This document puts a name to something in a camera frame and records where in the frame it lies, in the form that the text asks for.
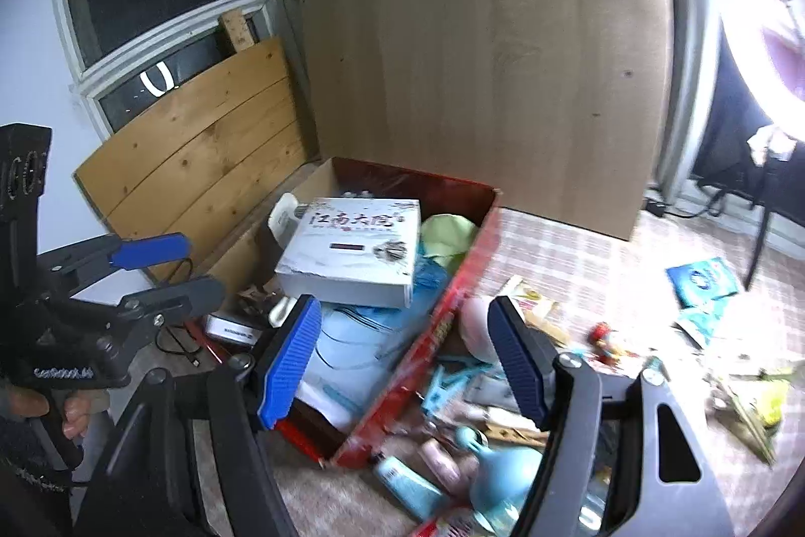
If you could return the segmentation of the person left hand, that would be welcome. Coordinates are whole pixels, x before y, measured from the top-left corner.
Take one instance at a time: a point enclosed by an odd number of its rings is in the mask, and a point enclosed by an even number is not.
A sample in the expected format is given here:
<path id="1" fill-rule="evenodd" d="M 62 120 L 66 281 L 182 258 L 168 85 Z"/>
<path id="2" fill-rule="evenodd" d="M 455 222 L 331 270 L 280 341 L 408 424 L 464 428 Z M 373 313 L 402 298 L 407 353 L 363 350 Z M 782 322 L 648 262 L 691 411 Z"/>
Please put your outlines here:
<path id="1" fill-rule="evenodd" d="M 68 394 L 61 402 L 61 430 L 72 439 L 88 433 L 90 421 L 111 406 L 107 390 L 78 390 Z M 10 420 L 40 418 L 49 412 L 49 402 L 37 391 L 22 389 L 7 380 L 2 381 L 2 416 Z"/>

